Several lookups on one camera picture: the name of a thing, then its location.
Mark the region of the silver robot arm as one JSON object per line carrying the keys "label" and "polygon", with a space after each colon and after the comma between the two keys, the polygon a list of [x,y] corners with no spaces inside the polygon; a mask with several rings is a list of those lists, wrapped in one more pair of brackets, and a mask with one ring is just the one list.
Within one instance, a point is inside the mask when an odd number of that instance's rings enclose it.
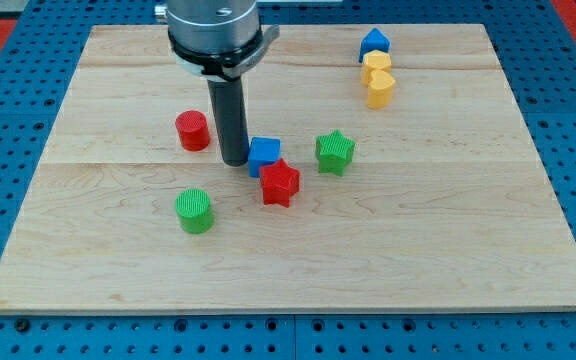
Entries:
{"label": "silver robot arm", "polygon": [[154,15],[168,27],[177,63],[207,81],[223,162],[245,164],[249,137],[242,77],[261,62],[280,27],[261,26],[256,0],[167,0]]}

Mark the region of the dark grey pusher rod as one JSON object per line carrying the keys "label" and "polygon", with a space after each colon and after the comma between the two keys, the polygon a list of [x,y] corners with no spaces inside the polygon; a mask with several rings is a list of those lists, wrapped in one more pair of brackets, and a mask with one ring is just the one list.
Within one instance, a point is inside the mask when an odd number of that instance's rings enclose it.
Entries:
{"label": "dark grey pusher rod", "polygon": [[234,81],[208,81],[213,116],[223,162],[239,167],[248,161],[249,141],[243,86]]}

